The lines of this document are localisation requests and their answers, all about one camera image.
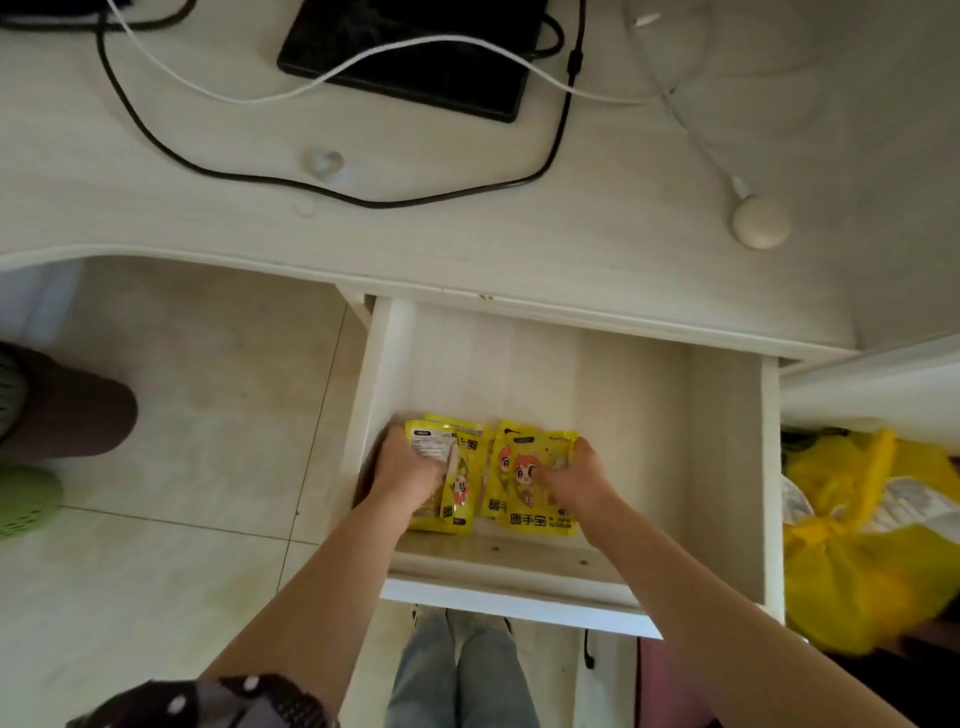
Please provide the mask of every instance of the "gray pants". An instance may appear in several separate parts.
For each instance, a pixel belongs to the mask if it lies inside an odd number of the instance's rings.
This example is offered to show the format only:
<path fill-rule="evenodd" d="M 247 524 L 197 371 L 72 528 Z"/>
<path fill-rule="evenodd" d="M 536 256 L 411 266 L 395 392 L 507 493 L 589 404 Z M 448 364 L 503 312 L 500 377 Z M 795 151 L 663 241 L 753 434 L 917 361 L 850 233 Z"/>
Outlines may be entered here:
<path fill-rule="evenodd" d="M 385 728 L 539 728 L 516 645 L 481 627 L 454 658 L 442 611 L 418 616 L 396 671 Z"/>

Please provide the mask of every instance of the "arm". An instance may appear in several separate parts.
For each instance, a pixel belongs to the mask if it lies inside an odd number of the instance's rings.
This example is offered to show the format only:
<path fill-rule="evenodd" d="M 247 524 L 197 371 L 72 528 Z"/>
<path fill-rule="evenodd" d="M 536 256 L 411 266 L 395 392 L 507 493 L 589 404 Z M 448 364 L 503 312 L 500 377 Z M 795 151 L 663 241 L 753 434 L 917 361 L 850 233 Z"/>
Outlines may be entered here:
<path fill-rule="evenodd" d="M 445 466 L 391 428 L 370 495 L 237 635 L 204 677 L 278 673 L 340 711 L 396 542 Z"/>
<path fill-rule="evenodd" d="M 568 470 L 539 478 L 620 572 L 727 728 L 912 725 L 624 502 L 583 438 Z"/>

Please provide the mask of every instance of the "forearm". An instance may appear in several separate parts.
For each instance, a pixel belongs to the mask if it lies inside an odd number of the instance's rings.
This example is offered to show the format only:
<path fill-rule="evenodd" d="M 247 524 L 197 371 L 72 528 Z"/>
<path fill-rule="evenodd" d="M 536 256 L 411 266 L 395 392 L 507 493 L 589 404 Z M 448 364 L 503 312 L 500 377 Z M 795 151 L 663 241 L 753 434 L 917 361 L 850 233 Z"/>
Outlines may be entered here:
<path fill-rule="evenodd" d="M 911 725 L 623 501 L 581 520 L 724 725 Z"/>
<path fill-rule="evenodd" d="M 408 514 L 368 497 L 204 672 L 276 672 L 339 712 Z"/>

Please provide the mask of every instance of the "hand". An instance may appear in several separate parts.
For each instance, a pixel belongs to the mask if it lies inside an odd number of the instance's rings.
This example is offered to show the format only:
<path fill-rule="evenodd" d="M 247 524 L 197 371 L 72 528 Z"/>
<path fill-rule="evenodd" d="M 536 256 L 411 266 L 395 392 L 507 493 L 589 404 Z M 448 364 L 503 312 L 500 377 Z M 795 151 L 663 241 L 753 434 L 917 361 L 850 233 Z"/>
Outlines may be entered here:
<path fill-rule="evenodd" d="M 583 437 L 573 444 L 573 460 L 566 470 L 536 468 L 534 480 L 556 496 L 581 523 L 589 521 L 596 508 L 619 500 L 607 479 L 600 455 Z"/>
<path fill-rule="evenodd" d="M 417 455 L 403 427 L 393 425 L 376 458 L 371 496 L 395 502 L 409 518 L 430 497 L 446 473 L 446 463 Z"/>

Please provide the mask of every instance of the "green slipper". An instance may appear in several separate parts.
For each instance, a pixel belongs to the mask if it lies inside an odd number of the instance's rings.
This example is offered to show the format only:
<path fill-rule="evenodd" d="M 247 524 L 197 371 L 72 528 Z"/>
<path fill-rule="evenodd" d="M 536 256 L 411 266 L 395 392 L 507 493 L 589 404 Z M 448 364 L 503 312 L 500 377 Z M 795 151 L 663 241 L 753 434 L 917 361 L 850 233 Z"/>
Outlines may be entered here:
<path fill-rule="evenodd" d="M 63 486 L 51 473 L 0 463 L 0 539 L 40 528 L 63 503 Z"/>

